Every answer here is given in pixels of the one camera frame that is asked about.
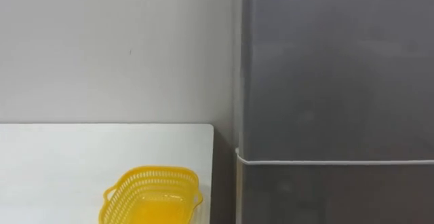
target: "basket rim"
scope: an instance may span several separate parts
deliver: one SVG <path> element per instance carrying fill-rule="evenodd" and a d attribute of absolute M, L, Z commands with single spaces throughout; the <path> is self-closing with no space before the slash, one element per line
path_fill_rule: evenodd
<path fill-rule="evenodd" d="M 191 218 L 193 217 L 193 212 L 194 209 L 196 209 L 196 207 L 198 207 L 198 205 L 200 205 L 200 203 L 202 203 L 203 201 L 203 196 L 202 193 L 199 190 L 199 177 L 197 176 L 196 172 L 194 172 L 191 169 L 188 169 L 186 167 L 182 167 L 182 166 L 139 166 L 139 167 L 135 167 L 132 168 L 130 170 L 128 170 L 127 172 L 125 172 L 118 180 L 117 182 L 112 186 L 109 187 L 103 194 L 104 197 L 104 204 L 102 205 L 102 208 L 100 210 L 100 213 L 98 215 L 98 223 L 99 224 L 104 224 L 102 222 L 102 216 L 103 214 L 106 212 L 107 208 L 109 207 L 110 204 L 110 200 L 107 198 L 107 195 L 110 194 L 111 192 L 117 190 L 117 188 L 132 174 L 135 174 L 136 172 L 143 172 L 144 170 L 160 170 L 160 171 L 177 171 L 179 172 L 180 170 L 188 173 L 189 175 L 193 176 L 196 182 L 196 190 L 197 193 L 199 195 L 199 201 L 196 203 L 196 205 L 194 205 L 194 207 L 191 208 L 191 213 L 190 213 L 190 217 L 189 219 L 191 220 Z"/>

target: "gray cabinet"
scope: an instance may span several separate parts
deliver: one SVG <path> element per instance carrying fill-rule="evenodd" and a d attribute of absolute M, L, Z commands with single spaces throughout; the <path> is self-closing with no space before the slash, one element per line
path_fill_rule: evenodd
<path fill-rule="evenodd" d="M 434 223 L 434 0 L 243 0 L 242 48 L 238 224 Z"/>

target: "mesh basket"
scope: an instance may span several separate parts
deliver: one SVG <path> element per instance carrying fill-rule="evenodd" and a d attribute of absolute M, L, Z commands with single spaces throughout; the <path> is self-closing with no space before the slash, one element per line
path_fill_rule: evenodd
<path fill-rule="evenodd" d="M 202 200 L 192 170 L 143 166 L 104 192 L 99 224 L 187 224 Z"/>

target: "white table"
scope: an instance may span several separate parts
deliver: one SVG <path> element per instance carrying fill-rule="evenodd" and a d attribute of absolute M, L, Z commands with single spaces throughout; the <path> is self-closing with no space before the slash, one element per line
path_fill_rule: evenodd
<path fill-rule="evenodd" d="M 184 166 L 210 222 L 213 127 L 207 124 L 0 124 L 0 223 L 98 223 L 102 193 L 142 165 Z"/>

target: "metal strip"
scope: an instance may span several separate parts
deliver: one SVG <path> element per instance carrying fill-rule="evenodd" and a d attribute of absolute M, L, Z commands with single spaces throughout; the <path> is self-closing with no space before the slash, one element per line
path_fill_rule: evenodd
<path fill-rule="evenodd" d="M 243 159 L 235 150 L 238 160 L 248 166 L 413 166 L 434 165 L 434 160 L 367 160 L 367 161 L 314 161 L 314 160 L 255 160 Z"/>

